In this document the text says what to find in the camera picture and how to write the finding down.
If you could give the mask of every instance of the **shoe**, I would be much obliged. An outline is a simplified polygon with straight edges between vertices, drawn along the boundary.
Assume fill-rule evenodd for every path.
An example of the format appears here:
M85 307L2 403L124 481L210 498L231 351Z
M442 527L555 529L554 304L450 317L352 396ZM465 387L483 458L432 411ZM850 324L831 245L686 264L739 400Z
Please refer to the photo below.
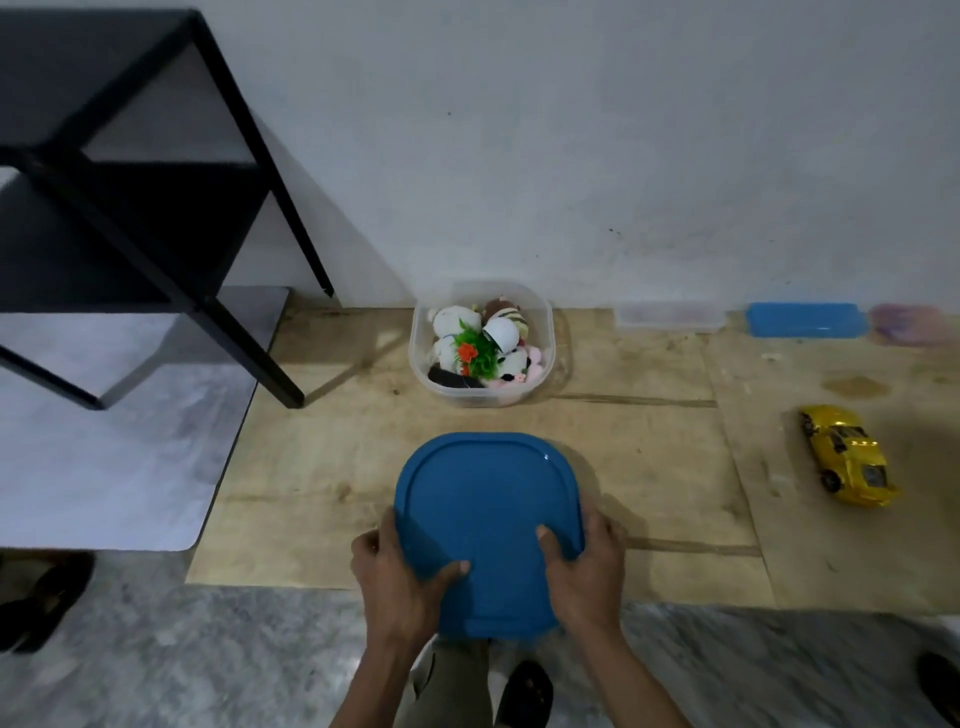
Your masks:
M943 655L925 652L917 658L917 681L937 713L960 728L960 670Z
M72 554L36 581L30 596L20 600L30 604L17 608L22 639L13 647L14 653L32 654L47 643L90 583L94 561L92 553Z
M524 660L516 666L496 710L496 725L510 728L546 728L553 708L553 683L537 663Z

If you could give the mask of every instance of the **orange flower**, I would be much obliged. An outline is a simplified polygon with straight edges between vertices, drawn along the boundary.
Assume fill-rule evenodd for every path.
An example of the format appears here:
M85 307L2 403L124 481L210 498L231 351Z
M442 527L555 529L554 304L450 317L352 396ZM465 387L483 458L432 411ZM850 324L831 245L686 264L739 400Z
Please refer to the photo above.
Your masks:
M465 364L473 361L477 357L478 353L480 352L478 352L477 348L472 344L461 344L457 348L457 356L459 356L460 360Z

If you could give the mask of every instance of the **yellow toy car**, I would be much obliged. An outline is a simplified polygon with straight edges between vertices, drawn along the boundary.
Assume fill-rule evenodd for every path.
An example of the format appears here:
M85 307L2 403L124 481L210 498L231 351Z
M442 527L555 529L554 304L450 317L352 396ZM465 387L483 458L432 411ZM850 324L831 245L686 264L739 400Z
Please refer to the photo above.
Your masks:
M800 423L820 465L820 482L837 500L888 505L898 495L880 446L850 410L830 404L801 407Z

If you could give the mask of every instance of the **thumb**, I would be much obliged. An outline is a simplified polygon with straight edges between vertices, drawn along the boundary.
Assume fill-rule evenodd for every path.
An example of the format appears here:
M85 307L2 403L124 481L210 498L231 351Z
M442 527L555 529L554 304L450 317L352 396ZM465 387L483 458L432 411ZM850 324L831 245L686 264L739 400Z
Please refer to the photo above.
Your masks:
M446 590L468 571L470 571L469 561L451 561L434 574L434 577L427 582L426 587L436 598L443 598Z
M554 562L564 559L564 553L560 551L560 542L553 535L553 531L545 525L537 526L537 542L540 544L540 550L543 552L543 561L549 567Z

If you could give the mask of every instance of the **hand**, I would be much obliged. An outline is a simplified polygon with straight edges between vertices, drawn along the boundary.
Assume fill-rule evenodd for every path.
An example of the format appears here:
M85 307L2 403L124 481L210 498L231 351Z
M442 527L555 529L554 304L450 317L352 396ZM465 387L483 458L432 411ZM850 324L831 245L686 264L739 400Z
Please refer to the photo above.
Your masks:
M394 509L380 527L353 540L350 570L357 577L367 619L367 648L399 649L411 664L437 633L447 588L470 570L454 561L420 583L403 559Z
M565 561L557 537L545 525L537 526L550 605L560 624L577 641L621 634L620 597L627 537L622 525L586 502L583 515L587 547L576 561Z

